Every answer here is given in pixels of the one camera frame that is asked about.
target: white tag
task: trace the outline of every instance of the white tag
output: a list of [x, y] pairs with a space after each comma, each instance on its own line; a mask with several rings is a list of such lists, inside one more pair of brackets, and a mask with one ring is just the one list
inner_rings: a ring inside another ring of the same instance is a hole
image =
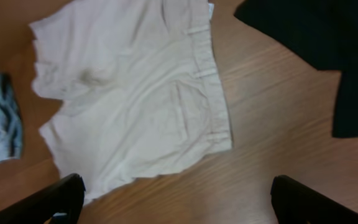
[[209, 19], [212, 19], [212, 15], [214, 14], [214, 8], [215, 8], [215, 4], [213, 3], [208, 3], [209, 4]]

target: wood grain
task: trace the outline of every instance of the wood grain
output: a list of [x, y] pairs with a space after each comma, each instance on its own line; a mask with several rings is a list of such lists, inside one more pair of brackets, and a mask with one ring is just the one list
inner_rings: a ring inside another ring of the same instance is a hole
[[[279, 174], [358, 212], [358, 138], [331, 138], [339, 72], [316, 71], [238, 21], [232, 14], [241, 0], [214, 3], [214, 53], [234, 149], [181, 174], [117, 189], [85, 207], [80, 223], [276, 223], [269, 190]], [[11, 74], [25, 131], [23, 158], [0, 164], [0, 210], [58, 180], [37, 129], [60, 104], [32, 92], [33, 62], [28, 45], [0, 63]]]

